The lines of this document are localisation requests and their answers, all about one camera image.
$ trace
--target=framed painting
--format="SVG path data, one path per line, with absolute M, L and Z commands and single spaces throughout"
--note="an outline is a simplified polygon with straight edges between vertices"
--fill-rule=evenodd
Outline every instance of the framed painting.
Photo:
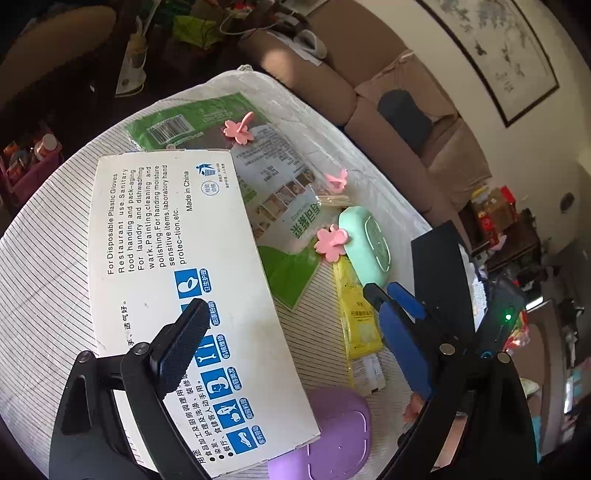
M 550 59 L 513 0 L 417 0 L 464 52 L 505 126 L 559 85 Z

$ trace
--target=sofa cushion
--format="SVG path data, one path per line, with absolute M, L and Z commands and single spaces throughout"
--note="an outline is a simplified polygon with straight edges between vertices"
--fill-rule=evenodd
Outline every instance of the sofa cushion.
M 484 185 L 491 171 L 474 134 L 462 118 L 449 128 L 449 139 L 433 158 L 428 170 L 457 212 Z
M 431 130 L 431 135 L 427 141 L 423 144 L 423 150 L 421 151 L 420 157 L 423 165 L 427 168 L 431 166 L 435 156 L 443 148 L 454 133 L 452 128 L 457 122 L 457 118 L 452 116 L 446 116 L 436 122 Z
M 390 90 L 378 102 L 378 113 L 417 155 L 429 138 L 433 123 L 406 90 Z
M 355 0 L 329 0 L 308 21 L 328 49 L 326 63 L 352 86 L 373 77 L 406 48 L 389 26 Z
M 411 50 L 402 52 L 373 78 L 357 85 L 355 91 L 377 106 L 384 93 L 406 90 L 432 122 L 445 116 L 457 116 L 457 110 L 431 74 Z
M 472 244 L 470 243 L 470 238 L 466 233 L 464 224 L 439 186 L 433 189 L 431 193 L 431 201 L 433 202 L 431 209 L 428 212 L 423 213 L 425 220 L 429 222 L 429 225 L 431 226 L 439 226 L 442 223 L 451 220 L 458 233 L 460 233 L 462 240 L 464 240 L 466 251 L 468 253 L 471 252 Z
M 358 97 L 357 108 L 345 125 L 345 133 L 427 222 L 437 226 L 452 220 L 470 250 L 468 235 L 446 196 L 421 160 L 370 101 Z
M 338 127 L 349 121 L 355 91 L 325 63 L 314 65 L 265 31 L 255 31 L 238 44 L 249 59 L 273 75 L 323 117 Z

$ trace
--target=brown sofa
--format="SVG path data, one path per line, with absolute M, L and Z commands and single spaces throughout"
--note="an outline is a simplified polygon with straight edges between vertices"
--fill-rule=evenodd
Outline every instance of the brown sofa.
M 469 246 L 457 212 L 491 174 L 449 97 L 402 40 L 354 0 L 329 0 L 307 19 L 328 50 L 318 66 L 265 31 L 239 48 L 343 128 L 431 225 L 451 219 Z M 414 151 L 378 112 L 382 95 L 395 89 L 408 91 L 433 124 Z

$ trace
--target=pink flower clip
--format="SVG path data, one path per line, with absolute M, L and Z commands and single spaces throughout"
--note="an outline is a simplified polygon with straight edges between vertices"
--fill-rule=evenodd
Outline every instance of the pink flower clip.
M 348 172 L 345 168 L 340 171 L 339 177 L 333 177 L 332 175 L 325 173 L 324 176 L 326 177 L 326 180 L 329 181 L 329 190 L 334 193 L 341 193 L 347 185 L 347 175 Z
M 336 262 L 341 255 L 345 255 L 345 247 L 349 239 L 347 230 L 339 228 L 338 225 L 331 225 L 330 231 L 326 228 L 321 228 L 316 234 L 318 241 L 314 245 L 316 252 L 324 254 L 325 259 L 329 262 Z
M 232 120 L 226 120 L 226 128 L 223 129 L 224 135 L 235 138 L 240 145 L 246 145 L 249 140 L 254 140 L 255 137 L 248 131 L 248 123 L 254 116 L 255 112 L 248 112 L 239 124 Z

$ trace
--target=cardboard box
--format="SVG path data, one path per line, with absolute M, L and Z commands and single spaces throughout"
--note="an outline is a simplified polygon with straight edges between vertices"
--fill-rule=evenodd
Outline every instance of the cardboard box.
M 319 428 L 269 292 L 229 151 L 103 157 L 89 221 L 90 309 L 101 355 L 151 342 L 190 301 L 211 326 L 164 405 L 212 477 L 316 439 Z M 117 405 L 155 468 L 124 392 Z
M 499 189 L 493 189 L 483 204 L 484 211 L 495 226 L 497 234 L 515 223 L 511 205 Z

